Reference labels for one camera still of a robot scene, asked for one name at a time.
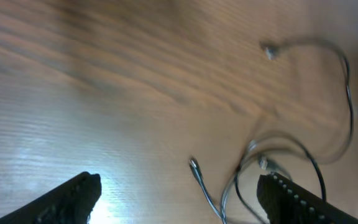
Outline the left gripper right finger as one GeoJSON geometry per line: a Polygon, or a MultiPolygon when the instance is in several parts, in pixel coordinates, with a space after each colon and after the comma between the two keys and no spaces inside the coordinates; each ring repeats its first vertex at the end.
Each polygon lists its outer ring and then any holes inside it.
{"type": "Polygon", "coordinates": [[[261,175],[257,198],[274,224],[358,224],[358,219],[278,174],[261,175]]]}

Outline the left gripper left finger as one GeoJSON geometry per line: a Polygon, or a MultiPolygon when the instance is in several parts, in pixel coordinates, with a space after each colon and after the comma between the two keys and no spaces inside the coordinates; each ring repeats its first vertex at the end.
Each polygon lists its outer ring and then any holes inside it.
{"type": "Polygon", "coordinates": [[[82,172],[0,218],[0,224],[88,224],[101,196],[99,174],[82,172]]]}

